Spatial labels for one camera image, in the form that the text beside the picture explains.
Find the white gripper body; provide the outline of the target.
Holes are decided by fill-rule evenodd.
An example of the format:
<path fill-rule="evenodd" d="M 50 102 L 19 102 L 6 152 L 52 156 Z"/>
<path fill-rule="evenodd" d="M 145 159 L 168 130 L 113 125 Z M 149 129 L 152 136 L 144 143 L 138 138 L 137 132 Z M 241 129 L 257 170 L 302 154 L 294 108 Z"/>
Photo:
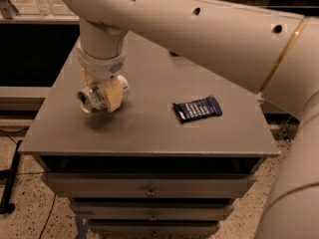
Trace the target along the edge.
<path fill-rule="evenodd" d="M 123 70 L 125 52 L 121 51 L 110 59 L 97 59 L 86 53 L 81 44 L 77 45 L 78 59 L 81 69 L 85 69 L 90 77 L 90 85 L 98 85 L 115 79 Z"/>

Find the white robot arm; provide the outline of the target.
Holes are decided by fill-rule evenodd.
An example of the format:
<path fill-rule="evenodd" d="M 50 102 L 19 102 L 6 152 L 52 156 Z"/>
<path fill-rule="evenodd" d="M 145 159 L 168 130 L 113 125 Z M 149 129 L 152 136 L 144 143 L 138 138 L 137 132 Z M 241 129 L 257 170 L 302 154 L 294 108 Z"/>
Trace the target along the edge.
<path fill-rule="evenodd" d="M 319 20 L 216 0 L 63 0 L 86 55 L 135 32 L 262 96 L 300 122 L 255 239 L 319 239 Z"/>

